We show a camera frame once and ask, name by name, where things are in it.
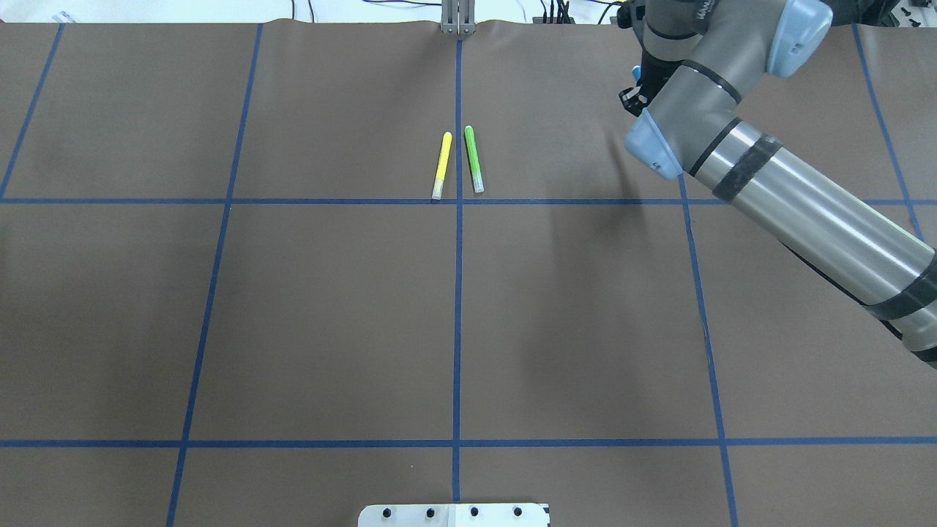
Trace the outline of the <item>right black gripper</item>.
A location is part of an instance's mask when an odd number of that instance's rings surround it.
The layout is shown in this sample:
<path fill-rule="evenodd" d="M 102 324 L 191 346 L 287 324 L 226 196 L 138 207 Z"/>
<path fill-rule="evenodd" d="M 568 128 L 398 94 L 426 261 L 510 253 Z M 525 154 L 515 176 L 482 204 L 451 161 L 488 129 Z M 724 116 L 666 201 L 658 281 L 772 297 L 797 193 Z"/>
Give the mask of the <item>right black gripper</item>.
<path fill-rule="evenodd" d="M 641 116 L 643 110 L 652 103 L 652 99 L 649 99 L 649 97 L 643 93 L 643 70 L 641 81 L 635 81 L 634 86 L 619 92 L 619 100 L 624 111 L 635 118 Z"/>

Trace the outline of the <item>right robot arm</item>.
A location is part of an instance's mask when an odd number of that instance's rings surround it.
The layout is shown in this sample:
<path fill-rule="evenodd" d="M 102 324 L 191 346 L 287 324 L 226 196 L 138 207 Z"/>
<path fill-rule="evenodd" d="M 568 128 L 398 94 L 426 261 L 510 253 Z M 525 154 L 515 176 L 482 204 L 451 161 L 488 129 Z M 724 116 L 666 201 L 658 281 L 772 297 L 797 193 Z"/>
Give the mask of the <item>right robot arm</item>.
<path fill-rule="evenodd" d="M 640 75 L 620 100 L 626 150 L 691 176 L 769 231 L 935 364 L 935 250 L 737 116 L 763 76 L 792 76 L 829 33 L 822 1 L 635 1 Z"/>

